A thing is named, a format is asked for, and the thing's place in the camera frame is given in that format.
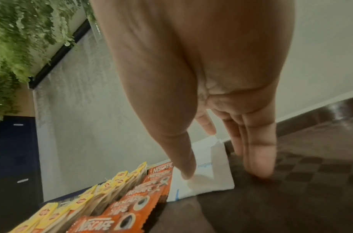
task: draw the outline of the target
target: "green plant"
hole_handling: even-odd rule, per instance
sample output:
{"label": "green plant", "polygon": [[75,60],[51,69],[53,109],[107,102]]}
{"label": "green plant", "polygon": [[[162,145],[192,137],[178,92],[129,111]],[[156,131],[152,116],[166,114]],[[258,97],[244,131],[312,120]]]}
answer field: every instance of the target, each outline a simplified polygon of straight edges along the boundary
{"label": "green plant", "polygon": [[69,21],[82,6],[94,21],[89,0],[0,0],[0,119],[16,112],[18,82],[32,76],[32,52],[44,66],[50,45],[75,44]]}

